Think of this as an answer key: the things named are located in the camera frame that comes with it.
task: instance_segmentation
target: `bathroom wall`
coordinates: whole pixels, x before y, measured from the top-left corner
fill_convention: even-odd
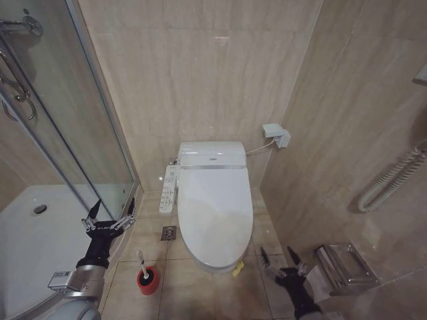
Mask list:
[[[427,312],[427,165],[379,210],[354,205],[427,138],[427,87],[411,82],[427,62],[426,30],[427,1],[325,0],[282,121],[290,146],[273,150],[262,180],[283,247],[351,241],[380,278],[329,302],[349,319]]]
[[[13,172],[10,166],[1,159],[0,180],[0,212],[2,212],[14,198],[25,190],[27,185],[15,172]]]
[[[322,0],[79,0],[145,191],[181,141],[267,141]],[[258,187],[270,150],[248,158]]]
[[[26,185],[63,183],[22,125],[4,112],[0,112],[0,160]]]

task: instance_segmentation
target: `red toilet brush holder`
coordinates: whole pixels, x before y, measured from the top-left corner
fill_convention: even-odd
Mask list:
[[[140,270],[136,277],[136,283],[143,295],[152,295],[159,287],[160,276],[154,266],[145,268],[147,270],[148,277],[145,278],[144,272]]]

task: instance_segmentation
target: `shower hose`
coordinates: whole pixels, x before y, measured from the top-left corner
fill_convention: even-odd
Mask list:
[[[374,185],[359,198],[359,211],[369,212],[377,209],[426,161],[427,139],[417,144],[417,146],[408,152],[397,165],[377,180]]]

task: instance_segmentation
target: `toilet control panel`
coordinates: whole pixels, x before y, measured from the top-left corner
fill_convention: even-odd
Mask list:
[[[171,213],[175,199],[175,188],[179,165],[168,165],[166,167],[165,179],[163,180],[163,190],[161,191],[160,213]]]

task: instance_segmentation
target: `floor drain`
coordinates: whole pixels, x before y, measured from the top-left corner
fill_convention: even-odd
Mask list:
[[[36,208],[34,208],[34,213],[36,214],[36,215],[39,215],[40,213],[43,213],[43,212],[45,212],[46,211],[46,209],[47,209],[47,206],[46,205],[38,205],[38,206],[36,206]]]
[[[161,232],[161,240],[175,240],[176,238],[176,225],[170,225],[169,227],[163,227]]]

